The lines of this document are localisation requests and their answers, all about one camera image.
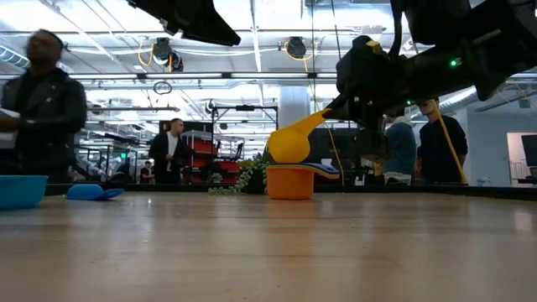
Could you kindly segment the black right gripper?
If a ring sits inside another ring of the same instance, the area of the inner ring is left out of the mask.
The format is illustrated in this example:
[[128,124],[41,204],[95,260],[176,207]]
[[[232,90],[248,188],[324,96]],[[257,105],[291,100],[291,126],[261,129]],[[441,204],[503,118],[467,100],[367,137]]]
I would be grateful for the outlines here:
[[361,35],[336,64],[339,96],[325,119],[357,123],[357,152],[366,159],[389,158],[385,117],[414,105],[408,80],[412,62],[405,55],[390,57],[378,42]]

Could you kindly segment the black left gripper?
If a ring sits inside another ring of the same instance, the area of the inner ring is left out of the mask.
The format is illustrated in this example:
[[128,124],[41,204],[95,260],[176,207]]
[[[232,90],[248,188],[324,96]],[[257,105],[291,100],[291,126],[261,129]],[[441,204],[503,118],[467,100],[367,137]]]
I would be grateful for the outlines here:
[[128,0],[156,18],[167,34],[208,44],[236,46],[241,38],[216,11],[212,0]]

